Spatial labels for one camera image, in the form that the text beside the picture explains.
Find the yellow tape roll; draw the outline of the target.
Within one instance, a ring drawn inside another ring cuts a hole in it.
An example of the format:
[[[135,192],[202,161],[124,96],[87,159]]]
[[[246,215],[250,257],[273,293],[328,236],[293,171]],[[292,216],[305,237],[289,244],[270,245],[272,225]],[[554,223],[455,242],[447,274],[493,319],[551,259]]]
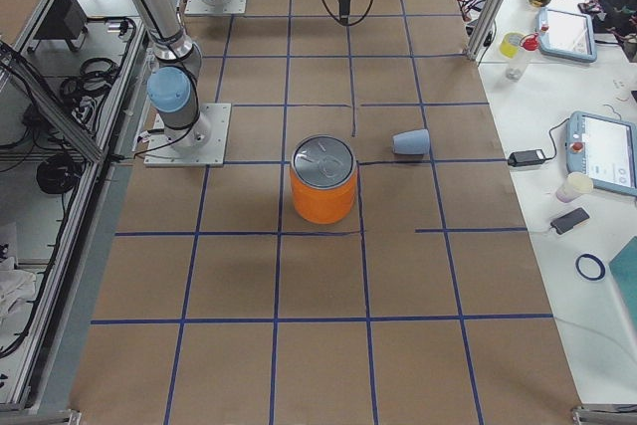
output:
[[[524,34],[519,32],[506,33],[499,46],[500,53],[508,59],[512,59],[518,52]]]

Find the orange can with silver lid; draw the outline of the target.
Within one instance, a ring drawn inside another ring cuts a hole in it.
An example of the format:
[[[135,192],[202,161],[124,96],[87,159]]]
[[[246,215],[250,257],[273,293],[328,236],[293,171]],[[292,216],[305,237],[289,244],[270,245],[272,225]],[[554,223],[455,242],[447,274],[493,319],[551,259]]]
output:
[[[356,176],[355,156],[343,140],[329,135],[304,138],[290,165],[296,212],[315,224],[339,222],[353,207]]]

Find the clear plastic bottle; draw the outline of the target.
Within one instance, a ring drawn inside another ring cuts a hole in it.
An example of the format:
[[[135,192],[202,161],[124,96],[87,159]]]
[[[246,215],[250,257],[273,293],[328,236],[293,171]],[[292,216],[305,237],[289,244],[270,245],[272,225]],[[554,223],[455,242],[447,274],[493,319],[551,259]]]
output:
[[[526,71],[531,60],[536,57],[539,49],[539,33],[533,33],[521,38],[516,53],[510,59],[505,70],[505,76],[512,81],[518,81]]]

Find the black power adapter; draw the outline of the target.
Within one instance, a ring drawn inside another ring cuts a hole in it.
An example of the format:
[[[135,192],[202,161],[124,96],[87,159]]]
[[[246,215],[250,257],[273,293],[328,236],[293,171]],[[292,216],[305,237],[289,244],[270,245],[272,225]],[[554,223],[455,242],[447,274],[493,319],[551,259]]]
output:
[[[507,164],[510,167],[536,166],[545,162],[546,156],[541,149],[514,151],[507,159]]]

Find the white paper cup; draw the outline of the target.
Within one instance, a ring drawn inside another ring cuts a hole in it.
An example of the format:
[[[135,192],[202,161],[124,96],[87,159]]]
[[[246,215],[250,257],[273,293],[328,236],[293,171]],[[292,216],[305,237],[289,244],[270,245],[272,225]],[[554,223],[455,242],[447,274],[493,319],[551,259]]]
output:
[[[562,203],[569,203],[592,192],[592,179],[581,172],[571,172],[561,186],[555,191],[555,197]]]

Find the teach pendant tablet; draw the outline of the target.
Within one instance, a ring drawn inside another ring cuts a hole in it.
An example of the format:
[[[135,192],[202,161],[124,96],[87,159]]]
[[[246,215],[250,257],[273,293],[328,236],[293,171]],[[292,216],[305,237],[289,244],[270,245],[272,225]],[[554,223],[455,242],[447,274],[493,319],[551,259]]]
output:
[[[636,124],[575,111],[567,122],[566,168],[597,189],[636,196]]]
[[[591,18],[546,7],[536,15],[539,49],[551,57],[590,64],[597,60]]]

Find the black smartphone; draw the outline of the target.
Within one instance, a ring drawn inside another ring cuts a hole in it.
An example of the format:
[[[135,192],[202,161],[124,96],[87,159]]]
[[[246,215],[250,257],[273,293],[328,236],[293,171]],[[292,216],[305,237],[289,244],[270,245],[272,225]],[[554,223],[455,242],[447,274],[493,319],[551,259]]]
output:
[[[589,214],[583,208],[578,207],[552,219],[549,226],[557,235],[563,235],[586,222],[589,218]]]

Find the aluminium side frame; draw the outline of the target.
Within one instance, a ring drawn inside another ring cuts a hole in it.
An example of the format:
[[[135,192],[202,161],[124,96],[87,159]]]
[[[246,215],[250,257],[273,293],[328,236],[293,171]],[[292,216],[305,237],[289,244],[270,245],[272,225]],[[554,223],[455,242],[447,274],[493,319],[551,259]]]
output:
[[[144,28],[138,17],[94,18],[82,52],[65,47],[39,48],[30,56],[34,78],[8,54],[1,56],[1,140],[18,147],[1,153],[1,227],[3,242],[21,271],[34,274],[35,296],[1,321],[1,410],[18,412],[35,390],[32,380],[55,304],[85,215],[107,143],[126,90],[126,77],[141,48]],[[111,49],[122,65],[102,107],[98,131],[91,131],[62,110],[43,84],[63,60],[80,64]],[[38,166],[68,154],[83,171],[68,193],[49,195],[37,184]]]

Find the teal box corner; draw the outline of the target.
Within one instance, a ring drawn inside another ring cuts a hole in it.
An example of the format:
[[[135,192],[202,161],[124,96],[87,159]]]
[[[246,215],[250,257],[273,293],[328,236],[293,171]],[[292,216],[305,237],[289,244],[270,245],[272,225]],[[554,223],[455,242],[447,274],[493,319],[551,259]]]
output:
[[[631,238],[610,261],[610,271],[633,326],[636,326],[637,305],[637,237]]]

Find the far teach pendant tablet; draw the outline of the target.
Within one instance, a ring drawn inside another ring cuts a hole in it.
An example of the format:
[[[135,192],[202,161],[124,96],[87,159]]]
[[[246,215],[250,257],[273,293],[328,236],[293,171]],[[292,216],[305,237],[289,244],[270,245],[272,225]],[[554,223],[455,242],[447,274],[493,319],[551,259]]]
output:
[[[597,60],[591,18],[546,7],[536,15],[539,49],[551,57],[590,64]]]

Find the light blue cup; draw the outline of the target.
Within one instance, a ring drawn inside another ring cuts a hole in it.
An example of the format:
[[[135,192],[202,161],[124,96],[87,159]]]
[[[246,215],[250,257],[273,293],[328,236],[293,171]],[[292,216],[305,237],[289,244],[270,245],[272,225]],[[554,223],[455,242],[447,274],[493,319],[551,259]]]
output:
[[[397,155],[426,155],[430,149],[430,135],[426,128],[409,130],[392,137],[392,150]]]

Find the near teach pendant tablet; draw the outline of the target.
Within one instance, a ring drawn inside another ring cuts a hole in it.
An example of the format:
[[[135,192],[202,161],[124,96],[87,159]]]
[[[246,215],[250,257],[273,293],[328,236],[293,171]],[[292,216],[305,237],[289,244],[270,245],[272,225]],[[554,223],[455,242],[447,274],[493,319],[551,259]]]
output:
[[[636,196],[636,124],[575,111],[567,122],[566,168],[597,189]]]

